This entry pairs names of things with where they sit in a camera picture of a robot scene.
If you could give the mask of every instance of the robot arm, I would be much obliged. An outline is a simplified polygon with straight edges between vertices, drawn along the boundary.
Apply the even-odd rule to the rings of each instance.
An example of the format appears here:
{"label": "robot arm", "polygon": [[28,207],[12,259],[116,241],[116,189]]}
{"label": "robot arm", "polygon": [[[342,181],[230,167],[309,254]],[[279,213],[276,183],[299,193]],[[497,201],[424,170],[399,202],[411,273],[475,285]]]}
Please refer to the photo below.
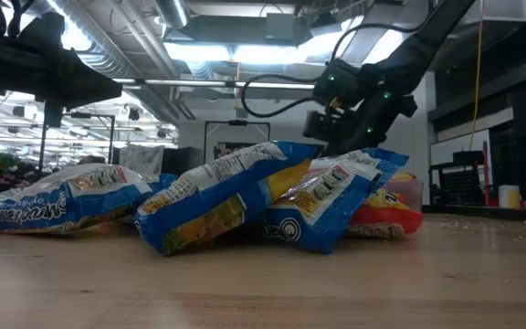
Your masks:
{"label": "robot arm", "polygon": [[25,9],[18,9],[19,0],[12,3],[16,14],[9,25],[10,36],[3,35],[5,17],[0,13],[0,92],[17,90],[45,101],[45,120],[52,126],[60,125],[64,108],[121,96],[121,84],[86,66],[74,50],[62,47],[63,16],[46,13],[20,33],[22,12],[17,10],[25,11],[33,0],[26,1]]}
{"label": "robot arm", "polygon": [[[328,142],[323,155],[344,154],[364,147],[374,147],[386,139],[399,114],[411,117],[417,106],[411,92],[419,85],[447,35],[476,0],[442,0],[419,27],[408,29],[381,24],[359,25],[347,31],[337,43],[332,57],[346,35],[361,28],[391,28],[415,32],[387,59],[365,64],[359,69],[341,59],[332,60],[315,80],[310,99],[325,106],[325,113],[310,112],[303,135]],[[247,82],[258,80],[255,77]],[[352,111],[359,102],[361,105]],[[275,111],[279,113],[295,103]],[[246,103],[243,105],[255,116]]]}

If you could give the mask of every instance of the fluorescent light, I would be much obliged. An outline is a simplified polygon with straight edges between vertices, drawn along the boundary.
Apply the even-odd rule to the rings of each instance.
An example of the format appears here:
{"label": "fluorescent light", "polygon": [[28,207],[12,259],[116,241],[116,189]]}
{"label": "fluorescent light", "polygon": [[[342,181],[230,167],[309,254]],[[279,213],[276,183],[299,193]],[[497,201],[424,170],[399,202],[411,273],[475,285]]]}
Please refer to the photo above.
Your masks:
{"label": "fluorescent light", "polygon": [[295,47],[239,46],[233,60],[247,64],[301,63],[302,57]]}
{"label": "fluorescent light", "polygon": [[179,45],[167,42],[164,45],[173,59],[184,61],[230,60],[228,49],[222,45]]}
{"label": "fluorescent light", "polygon": [[[31,144],[40,144],[41,139],[39,138],[16,138],[16,137],[0,137],[0,142],[15,142],[17,144],[21,143],[31,143]],[[108,141],[94,141],[94,140],[80,140],[80,139],[65,139],[65,138],[47,138],[46,143],[48,144],[58,144],[58,143],[80,143],[82,145],[88,146],[98,146],[98,147],[108,147]],[[176,147],[173,143],[169,142],[153,142],[153,141],[131,141],[129,142],[135,145],[146,145],[146,146],[165,146],[165,147]],[[113,146],[115,147],[125,147],[127,142],[115,141]]]}
{"label": "fluorescent light", "polygon": [[388,58],[391,53],[405,40],[405,34],[393,30],[387,31],[381,39],[374,45],[369,56],[363,64],[374,64]]}
{"label": "fluorescent light", "polygon": [[[349,27],[356,27],[359,24],[361,24],[363,22],[363,19],[364,16],[357,16],[355,18],[347,19],[342,22],[342,32],[326,33],[311,38],[310,40],[301,44],[298,47],[300,55],[304,57],[305,60],[305,58],[307,57],[331,53],[334,49],[334,46],[336,46],[336,42],[338,42],[338,39],[344,34],[344,32]],[[337,57],[342,55],[342,52],[344,52],[344,50],[351,43],[353,37],[354,33],[351,33],[350,35],[344,38],[344,40],[338,48],[338,52],[336,54]]]}

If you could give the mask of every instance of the wall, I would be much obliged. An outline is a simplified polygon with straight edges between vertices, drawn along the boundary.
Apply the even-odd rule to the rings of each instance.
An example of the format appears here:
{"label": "wall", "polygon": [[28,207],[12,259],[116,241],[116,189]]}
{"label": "wall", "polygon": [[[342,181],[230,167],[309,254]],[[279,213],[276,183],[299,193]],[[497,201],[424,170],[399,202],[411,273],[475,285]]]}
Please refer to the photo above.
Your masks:
{"label": "wall", "polygon": [[[418,109],[410,119],[399,116],[388,132],[387,140],[381,147],[396,151],[410,156],[409,162],[402,169],[404,172],[416,175],[424,182],[424,204],[429,204],[429,145],[435,141],[433,128],[427,121],[427,111],[435,108],[435,81],[433,73],[427,73],[420,85],[414,92]],[[234,119],[232,104],[226,104],[226,116],[213,104],[204,104],[196,101],[194,104],[188,103],[190,109],[196,117],[203,120],[229,120]],[[283,102],[276,103],[260,101],[257,104],[259,109],[277,109],[283,106]],[[277,118],[267,121],[271,122],[271,140],[289,140],[300,143],[321,143],[319,141],[301,136],[303,124],[305,123],[306,110],[316,110],[311,106],[296,107],[291,111],[281,114]],[[180,147],[193,146],[204,148],[204,121],[183,122],[179,127]],[[261,132],[253,127],[229,127],[221,125],[214,133],[208,137],[206,149],[212,149],[218,142],[243,142],[260,143],[266,138]]]}

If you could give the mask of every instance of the blue chip bag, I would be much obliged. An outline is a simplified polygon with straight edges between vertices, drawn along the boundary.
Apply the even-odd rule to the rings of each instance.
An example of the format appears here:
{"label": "blue chip bag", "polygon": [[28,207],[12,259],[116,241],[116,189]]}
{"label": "blue chip bag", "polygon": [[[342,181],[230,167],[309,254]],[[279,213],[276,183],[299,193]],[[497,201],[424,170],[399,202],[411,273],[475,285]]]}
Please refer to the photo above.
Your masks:
{"label": "blue chip bag", "polygon": [[143,238],[163,255],[207,244],[256,219],[308,171],[313,149],[261,143],[180,176],[135,215]]}
{"label": "blue chip bag", "polygon": [[331,253],[363,201],[408,157],[379,149],[313,160],[308,173],[265,212],[258,236]]}
{"label": "blue chip bag", "polygon": [[159,175],[142,175],[152,190],[152,196],[163,189],[170,187],[170,185],[178,179],[174,174],[159,174]]}
{"label": "blue chip bag", "polygon": [[0,193],[0,233],[66,232],[130,215],[152,193],[115,164],[79,164]]}

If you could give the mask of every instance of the desk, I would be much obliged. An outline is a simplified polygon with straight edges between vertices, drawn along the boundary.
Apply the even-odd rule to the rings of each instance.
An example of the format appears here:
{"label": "desk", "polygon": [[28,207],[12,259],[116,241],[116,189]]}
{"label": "desk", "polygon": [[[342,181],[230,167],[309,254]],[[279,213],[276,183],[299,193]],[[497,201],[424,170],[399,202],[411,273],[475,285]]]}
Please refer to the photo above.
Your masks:
{"label": "desk", "polygon": [[330,256],[1,235],[0,328],[52,327],[526,328],[526,224],[426,215],[408,239]]}

